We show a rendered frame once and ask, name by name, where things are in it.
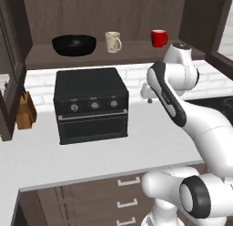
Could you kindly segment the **black toaster oven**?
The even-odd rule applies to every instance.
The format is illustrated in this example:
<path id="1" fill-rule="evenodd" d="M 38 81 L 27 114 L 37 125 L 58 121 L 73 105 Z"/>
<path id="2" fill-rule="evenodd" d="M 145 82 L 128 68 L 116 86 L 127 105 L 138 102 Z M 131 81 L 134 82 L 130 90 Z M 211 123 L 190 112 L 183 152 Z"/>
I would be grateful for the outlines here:
<path id="1" fill-rule="evenodd" d="M 125 137 L 128 98 L 113 67 L 57 72 L 54 107 L 60 143 Z"/>

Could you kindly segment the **dark glass-panel cabinet door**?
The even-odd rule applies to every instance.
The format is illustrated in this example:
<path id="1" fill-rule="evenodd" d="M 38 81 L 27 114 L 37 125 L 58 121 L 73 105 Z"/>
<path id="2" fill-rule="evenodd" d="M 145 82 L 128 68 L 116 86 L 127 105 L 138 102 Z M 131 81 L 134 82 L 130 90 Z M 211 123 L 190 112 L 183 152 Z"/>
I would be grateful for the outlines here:
<path id="1" fill-rule="evenodd" d="M 33 43 L 24 0 L 0 0 L 0 139 L 12 139 L 21 96 L 25 90 L 25 60 Z"/>
<path id="2" fill-rule="evenodd" d="M 233 60 L 219 53 L 232 0 L 185 0 L 179 39 L 205 54 L 205 60 L 233 80 Z"/>

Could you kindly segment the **black hob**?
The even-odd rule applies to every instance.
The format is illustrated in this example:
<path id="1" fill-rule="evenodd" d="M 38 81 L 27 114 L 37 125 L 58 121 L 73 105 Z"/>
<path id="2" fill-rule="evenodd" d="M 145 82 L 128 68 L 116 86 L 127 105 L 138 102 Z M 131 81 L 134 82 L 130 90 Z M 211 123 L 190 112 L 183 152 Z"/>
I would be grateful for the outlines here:
<path id="1" fill-rule="evenodd" d="M 188 103 L 213 108 L 221 112 L 233 126 L 233 97 L 214 97 L 214 98 L 200 98 L 200 99 L 188 99 Z"/>

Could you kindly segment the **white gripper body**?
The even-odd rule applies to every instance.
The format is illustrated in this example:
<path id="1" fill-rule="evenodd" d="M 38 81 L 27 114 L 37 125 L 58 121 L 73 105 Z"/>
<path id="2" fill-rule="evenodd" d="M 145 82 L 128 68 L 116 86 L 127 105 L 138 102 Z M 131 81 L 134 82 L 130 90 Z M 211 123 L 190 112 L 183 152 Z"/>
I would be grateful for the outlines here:
<path id="1" fill-rule="evenodd" d="M 156 94 L 147 83 L 144 83 L 140 90 L 140 96 L 143 99 L 153 99 L 156 97 Z"/>

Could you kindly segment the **black bowl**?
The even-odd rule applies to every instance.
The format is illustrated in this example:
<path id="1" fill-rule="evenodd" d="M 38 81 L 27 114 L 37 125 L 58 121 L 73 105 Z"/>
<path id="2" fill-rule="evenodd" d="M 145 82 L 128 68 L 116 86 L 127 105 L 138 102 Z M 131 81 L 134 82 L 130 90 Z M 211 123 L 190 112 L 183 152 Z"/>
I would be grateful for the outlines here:
<path id="1" fill-rule="evenodd" d="M 96 38 L 88 35 L 64 35 L 52 39 L 53 49 L 64 57 L 90 55 L 96 49 Z"/>

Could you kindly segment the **red mug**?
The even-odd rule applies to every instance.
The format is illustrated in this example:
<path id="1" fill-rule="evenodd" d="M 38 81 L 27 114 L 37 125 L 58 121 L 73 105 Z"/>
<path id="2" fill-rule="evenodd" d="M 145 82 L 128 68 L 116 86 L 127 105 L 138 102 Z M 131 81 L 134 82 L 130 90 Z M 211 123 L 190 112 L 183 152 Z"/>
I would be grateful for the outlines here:
<path id="1" fill-rule="evenodd" d="M 167 43 L 168 34 L 165 30 L 152 30 L 151 42 L 153 47 L 162 47 Z"/>

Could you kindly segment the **dark wood wall cabinet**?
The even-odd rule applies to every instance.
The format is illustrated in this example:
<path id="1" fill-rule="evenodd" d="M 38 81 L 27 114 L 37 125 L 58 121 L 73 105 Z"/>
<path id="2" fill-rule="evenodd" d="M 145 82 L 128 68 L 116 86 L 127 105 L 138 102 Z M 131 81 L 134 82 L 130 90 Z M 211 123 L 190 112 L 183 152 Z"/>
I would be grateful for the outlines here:
<path id="1" fill-rule="evenodd" d="M 168 42 L 179 39 L 185 0 L 24 0 L 32 47 L 26 57 L 29 69 L 84 67 L 154 62 L 167 49 L 151 45 L 150 32 L 163 29 Z M 107 52 L 105 32 L 119 32 L 122 48 Z M 88 56 L 60 56 L 52 39 L 61 35 L 90 35 L 95 51 Z M 195 59 L 205 54 L 192 47 Z"/>

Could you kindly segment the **wooden knife block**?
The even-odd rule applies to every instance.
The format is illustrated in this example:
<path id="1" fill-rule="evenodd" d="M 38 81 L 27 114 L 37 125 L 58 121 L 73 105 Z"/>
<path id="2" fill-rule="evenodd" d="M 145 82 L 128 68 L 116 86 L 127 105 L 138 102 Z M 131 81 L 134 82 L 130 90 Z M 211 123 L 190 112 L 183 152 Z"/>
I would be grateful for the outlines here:
<path id="1" fill-rule="evenodd" d="M 19 129 L 31 128 L 35 123 L 37 113 L 31 95 L 26 91 L 20 98 L 18 112 L 16 115 L 16 125 Z"/>

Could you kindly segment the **cream mug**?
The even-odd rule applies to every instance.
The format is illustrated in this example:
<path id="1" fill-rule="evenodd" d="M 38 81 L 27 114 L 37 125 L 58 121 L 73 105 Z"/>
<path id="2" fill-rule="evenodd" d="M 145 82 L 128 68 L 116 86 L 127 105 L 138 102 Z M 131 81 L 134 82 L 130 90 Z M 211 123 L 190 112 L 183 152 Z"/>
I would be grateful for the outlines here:
<path id="1" fill-rule="evenodd" d="M 108 53 L 115 54 L 122 48 L 119 32 L 105 32 L 106 49 Z"/>

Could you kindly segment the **brown base cabinet door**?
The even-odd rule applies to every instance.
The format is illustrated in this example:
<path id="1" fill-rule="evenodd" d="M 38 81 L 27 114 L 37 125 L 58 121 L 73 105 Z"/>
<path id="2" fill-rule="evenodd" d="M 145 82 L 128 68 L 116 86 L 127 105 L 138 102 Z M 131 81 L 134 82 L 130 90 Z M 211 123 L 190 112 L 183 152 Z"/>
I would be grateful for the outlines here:
<path id="1" fill-rule="evenodd" d="M 64 226 L 55 189 L 41 189 L 37 191 L 37 195 L 47 226 Z"/>

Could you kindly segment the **brown drawer front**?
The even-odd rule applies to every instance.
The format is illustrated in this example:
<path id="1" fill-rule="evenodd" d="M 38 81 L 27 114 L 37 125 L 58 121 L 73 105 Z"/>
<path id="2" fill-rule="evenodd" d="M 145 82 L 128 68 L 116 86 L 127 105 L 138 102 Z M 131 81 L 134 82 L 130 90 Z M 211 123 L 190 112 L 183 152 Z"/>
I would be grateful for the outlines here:
<path id="1" fill-rule="evenodd" d="M 141 181 L 143 173 L 63 185 L 56 187 L 56 195 L 60 201 L 102 199 L 105 197 L 122 198 L 141 190 L 141 182 L 135 185 L 118 187 L 117 180 L 133 180 L 136 176 Z"/>
<path id="2" fill-rule="evenodd" d="M 131 202 L 137 199 L 137 206 L 119 209 L 117 202 Z M 68 200 L 63 201 L 68 222 L 91 221 L 94 219 L 123 218 L 132 216 L 143 219 L 152 207 L 153 201 L 147 198 L 141 191 L 136 191 L 130 196 L 122 198 L 105 197 L 102 199 L 91 198 L 90 200 Z"/>
<path id="3" fill-rule="evenodd" d="M 94 219 L 91 221 L 85 220 L 85 221 L 73 221 L 69 222 L 66 226 L 117 226 L 116 221 L 130 221 L 131 218 L 123 219 L 115 219 L 115 218 L 106 218 L 106 219 Z M 143 219 L 139 219 L 138 217 L 136 218 L 136 224 L 133 226 L 153 226 L 152 221 L 146 216 Z"/>

